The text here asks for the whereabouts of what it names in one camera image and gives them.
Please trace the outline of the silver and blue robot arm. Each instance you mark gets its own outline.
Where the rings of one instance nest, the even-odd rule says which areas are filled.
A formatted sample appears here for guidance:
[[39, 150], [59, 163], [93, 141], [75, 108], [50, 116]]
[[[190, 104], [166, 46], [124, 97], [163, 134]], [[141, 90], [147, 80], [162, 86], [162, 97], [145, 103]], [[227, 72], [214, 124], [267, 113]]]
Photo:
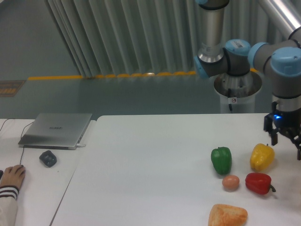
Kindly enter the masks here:
[[293, 5], [283, 0], [261, 0], [259, 5], [272, 19], [286, 41], [259, 42], [253, 46], [243, 40], [221, 45], [223, 16], [227, 0], [199, 0], [202, 9], [202, 46], [194, 57], [196, 72], [208, 78], [227, 74], [238, 78], [250, 69], [263, 73], [272, 82], [272, 111], [264, 118], [263, 129], [272, 145], [281, 134], [301, 147], [301, 17]]

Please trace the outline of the white sleeve forearm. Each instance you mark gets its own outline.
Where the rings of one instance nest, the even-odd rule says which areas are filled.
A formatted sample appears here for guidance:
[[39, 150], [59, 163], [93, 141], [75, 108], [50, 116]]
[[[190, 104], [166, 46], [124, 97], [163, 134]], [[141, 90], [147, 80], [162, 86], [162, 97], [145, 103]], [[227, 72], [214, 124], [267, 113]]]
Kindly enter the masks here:
[[0, 187], [0, 225], [14, 226], [18, 210], [17, 197], [19, 189], [16, 186]]

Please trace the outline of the person's hand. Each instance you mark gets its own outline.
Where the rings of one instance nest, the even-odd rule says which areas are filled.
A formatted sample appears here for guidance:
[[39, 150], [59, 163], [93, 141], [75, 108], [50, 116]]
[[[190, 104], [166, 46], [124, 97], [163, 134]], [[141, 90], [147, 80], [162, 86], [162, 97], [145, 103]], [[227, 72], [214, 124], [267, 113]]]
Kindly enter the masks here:
[[6, 168], [1, 178], [0, 186], [15, 187], [20, 190], [25, 178], [25, 171], [26, 168], [24, 165], [15, 165]]

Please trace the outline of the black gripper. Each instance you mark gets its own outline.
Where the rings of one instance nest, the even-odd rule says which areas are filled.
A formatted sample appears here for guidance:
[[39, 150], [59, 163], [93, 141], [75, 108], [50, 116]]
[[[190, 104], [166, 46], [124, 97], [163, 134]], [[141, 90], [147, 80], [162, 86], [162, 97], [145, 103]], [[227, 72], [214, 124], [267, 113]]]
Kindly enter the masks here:
[[271, 104], [272, 112], [264, 117], [263, 130], [268, 132], [271, 145], [278, 144], [278, 134], [289, 138], [297, 148], [297, 160], [301, 160], [301, 109], [282, 111], [274, 101]]

